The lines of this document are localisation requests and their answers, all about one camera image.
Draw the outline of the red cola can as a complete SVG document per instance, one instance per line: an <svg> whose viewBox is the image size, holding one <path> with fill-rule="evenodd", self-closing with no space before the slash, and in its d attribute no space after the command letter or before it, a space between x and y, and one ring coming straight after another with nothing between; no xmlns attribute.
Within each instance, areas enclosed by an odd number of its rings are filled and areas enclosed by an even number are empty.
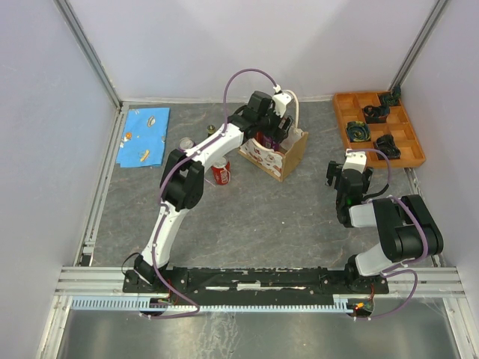
<svg viewBox="0 0 479 359"><path fill-rule="evenodd" d="M211 166L214 180L218 185L227 185L231 179L231 170L229 160L223 156L214 162Z"/></svg>

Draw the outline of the green glass bottle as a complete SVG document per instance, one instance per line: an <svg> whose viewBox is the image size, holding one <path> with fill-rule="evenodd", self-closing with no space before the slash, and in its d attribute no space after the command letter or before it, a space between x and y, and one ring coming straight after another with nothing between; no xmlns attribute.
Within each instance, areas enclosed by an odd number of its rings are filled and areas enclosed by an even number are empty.
<svg viewBox="0 0 479 359"><path fill-rule="evenodd" d="M209 125L207 127L207 138L210 138L217 132L217 128L214 125Z"/></svg>

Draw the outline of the purple soda can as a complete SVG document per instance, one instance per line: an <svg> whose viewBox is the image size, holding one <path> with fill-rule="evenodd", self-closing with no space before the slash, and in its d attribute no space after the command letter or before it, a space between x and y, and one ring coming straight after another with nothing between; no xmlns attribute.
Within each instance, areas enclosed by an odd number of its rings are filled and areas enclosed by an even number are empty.
<svg viewBox="0 0 479 359"><path fill-rule="evenodd" d="M182 138L179 142L178 148L182 151L193 148L196 143L191 138Z"/></svg>
<svg viewBox="0 0 479 359"><path fill-rule="evenodd" d="M275 142L271 137L263 135L262 145L266 149L270 149L273 151L279 151L279 144Z"/></svg>

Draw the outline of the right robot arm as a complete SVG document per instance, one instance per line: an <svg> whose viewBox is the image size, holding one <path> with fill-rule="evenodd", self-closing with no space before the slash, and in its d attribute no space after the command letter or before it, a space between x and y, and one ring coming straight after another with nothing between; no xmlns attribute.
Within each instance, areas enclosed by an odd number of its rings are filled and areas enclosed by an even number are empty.
<svg viewBox="0 0 479 359"><path fill-rule="evenodd" d="M361 292L385 280L385 274L440 254L444 239L424 200L418 194L379 198L389 185L369 195L373 169L347 159L328 163L326 185L336 190L335 210L348 228L374 227L379 243L351 256L344 268L344 286Z"/></svg>

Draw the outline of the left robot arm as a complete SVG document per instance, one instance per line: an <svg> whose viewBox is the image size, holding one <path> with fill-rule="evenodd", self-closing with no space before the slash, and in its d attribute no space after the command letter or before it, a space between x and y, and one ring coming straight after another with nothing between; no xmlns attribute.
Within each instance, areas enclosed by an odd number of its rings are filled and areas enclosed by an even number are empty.
<svg viewBox="0 0 479 359"><path fill-rule="evenodd" d="M186 214L202 198L206 170L259 132L276 143L286 139L293 123L286 115L292 101L286 91L273 96L255 91L209 138L186 151L171 151L160 183L158 218L145 249L134 262L140 284L148 291L159 291L165 285L163 269L168 265L171 246Z"/></svg>

